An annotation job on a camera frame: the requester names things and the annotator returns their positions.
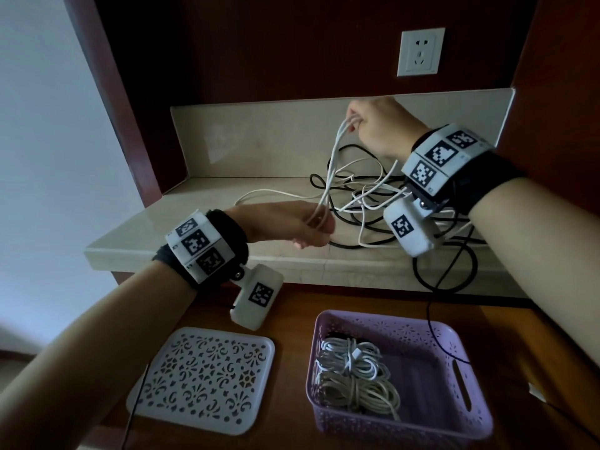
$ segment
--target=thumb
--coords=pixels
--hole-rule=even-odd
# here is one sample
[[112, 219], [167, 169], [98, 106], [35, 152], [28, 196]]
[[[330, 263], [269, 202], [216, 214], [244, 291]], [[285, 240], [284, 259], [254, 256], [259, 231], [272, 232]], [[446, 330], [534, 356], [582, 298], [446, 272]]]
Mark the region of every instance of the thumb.
[[298, 231], [295, 236], [296, 239], [312, 246], [325, 246], [329, 242], [329, 234], [320, 232], [319, 230], [312, 228], [302, 222], [298, 226]]

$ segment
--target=white outlet plate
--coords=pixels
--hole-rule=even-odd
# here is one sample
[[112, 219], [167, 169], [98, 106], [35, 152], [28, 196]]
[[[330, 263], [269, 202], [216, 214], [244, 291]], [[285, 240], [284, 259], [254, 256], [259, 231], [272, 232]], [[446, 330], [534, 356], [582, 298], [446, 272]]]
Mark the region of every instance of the white outlet plate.
[[402, 32], [398, 77], [437, 74], [445, 28]]

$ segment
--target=white wall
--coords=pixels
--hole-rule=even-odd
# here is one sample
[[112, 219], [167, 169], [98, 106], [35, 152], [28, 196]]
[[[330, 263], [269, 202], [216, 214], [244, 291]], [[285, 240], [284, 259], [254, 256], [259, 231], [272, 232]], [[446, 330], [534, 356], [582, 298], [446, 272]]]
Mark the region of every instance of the white wall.
[[0, 349], [115, 287], [83, 249], [142, 209], [63, 0], [0, 0]]

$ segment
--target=purple basket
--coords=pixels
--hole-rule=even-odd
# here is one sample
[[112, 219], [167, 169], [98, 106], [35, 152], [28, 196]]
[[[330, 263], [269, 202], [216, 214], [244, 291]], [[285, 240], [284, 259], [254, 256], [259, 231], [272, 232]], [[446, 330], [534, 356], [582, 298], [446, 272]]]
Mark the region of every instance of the purple basket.
[[[457, 333], [441, 322], [431, 322], [447, 351], [469, 360]], [[400, 422], [374, 413], [360, 414], [321, 405], [315, 359], [320, 343], [330, 332], [364, 338], [375, 344], [398, 389]], [[454, 370], [462, 375], [468, 398], [463, 398]], [[306, 394], [317, 427], [325, 433], [390, 441], [419, 448], [460, 448], [469, 441], [489, 437], [493, 420], [471, 366], [455, 362], [438, 347], [426, 320], [323, 311], [317, 317], [308, 364]]]

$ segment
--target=white coiled cable bundle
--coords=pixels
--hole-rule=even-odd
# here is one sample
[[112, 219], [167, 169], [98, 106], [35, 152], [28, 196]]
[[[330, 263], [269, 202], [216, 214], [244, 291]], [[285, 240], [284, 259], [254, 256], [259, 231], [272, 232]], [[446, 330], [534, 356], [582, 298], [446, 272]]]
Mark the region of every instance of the white coiled cable bundle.
[[400, 420], [400, 395], [389, 381], [390, 372], [381, 363], [379, 349], [370, 342], [354, 338], [326, 338], [316, 360], [319, 386], [326, 404], [392, 415]]

